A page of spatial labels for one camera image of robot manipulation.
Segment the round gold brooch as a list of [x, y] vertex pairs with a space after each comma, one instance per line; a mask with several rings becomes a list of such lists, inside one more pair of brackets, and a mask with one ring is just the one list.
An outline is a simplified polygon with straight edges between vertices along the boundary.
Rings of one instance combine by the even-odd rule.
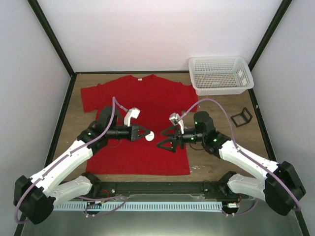
[[153, 131], [151, 131], [148, 135], [145, 136], [145, 139], [146, 139], [148, 142], [151, 142], [154, 138], [155, 138], [155, 134], [154, 134]]

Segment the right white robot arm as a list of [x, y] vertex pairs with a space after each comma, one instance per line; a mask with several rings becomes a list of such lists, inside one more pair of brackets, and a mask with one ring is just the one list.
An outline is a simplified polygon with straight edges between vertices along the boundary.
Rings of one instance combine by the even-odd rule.
[[170, 116], [172, 125], [163, 130], [162, 134], [167, 138], [157, 144], [158, 148], [176, 152], [185, 144], [201, 143], [207, 153], [251, 174], [251, 177], [235, 172], [225, 174], [219, 185], [222, 197], [230, 198], [234, 194], [252, 196], [265, 201], [274, 212], [283, 216], [297, 210], [297, 202], [306, 190], [293, 165], [265, 159], [235, 144], [229, 136], [216, 130], [206, 111], [194, 114], [194, 128], [185, 128], [179, 118], [177, 113]]

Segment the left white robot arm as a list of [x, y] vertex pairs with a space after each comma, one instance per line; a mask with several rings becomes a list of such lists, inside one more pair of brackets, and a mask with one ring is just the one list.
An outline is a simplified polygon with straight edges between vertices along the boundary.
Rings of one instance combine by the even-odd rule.
[[31, 177], [20, 176], [15, 181], [14, 200], [16, 212], [21, 212], [27, 221], [40, 224], [59, 205], [87, 195], [94, 199], [100, 194], [99, 179], [89, 172], [76, 179], [62, 183], [79, 165], [89, 160], [104, 148], [109, 140], [125, 139], [130, 142], [146, 138], [151, 141], [154, 134], [149, 129], [131, 124], [138, 118], [140, 110], [127, 110], [123, 123], [114, 107], [105, 107], [99, 118], [83, 130], [73, 144], [56, 160]]

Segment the red t-shirt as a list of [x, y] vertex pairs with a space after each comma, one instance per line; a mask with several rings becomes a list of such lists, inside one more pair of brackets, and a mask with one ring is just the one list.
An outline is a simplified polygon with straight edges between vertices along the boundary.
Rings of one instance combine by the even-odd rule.
[[112, 105], [113, 97], [128, 109], [140, 110], [133, 123], [153, 131], [154, 139], [110, 140], [108, 146], [87, 161], [86, 170], [100, 175], [189, 175], [186, 149], [171, 152], [158, 148], [157, 143], [164, 139], [162, 130], [171, 125], [169, 116], [187, 111], [198, 100], [194, 88], [156, 75], [142, 78], [127, 75], [81, 89], [86, 113], [96, 110], [99, 116], [104, 107]]

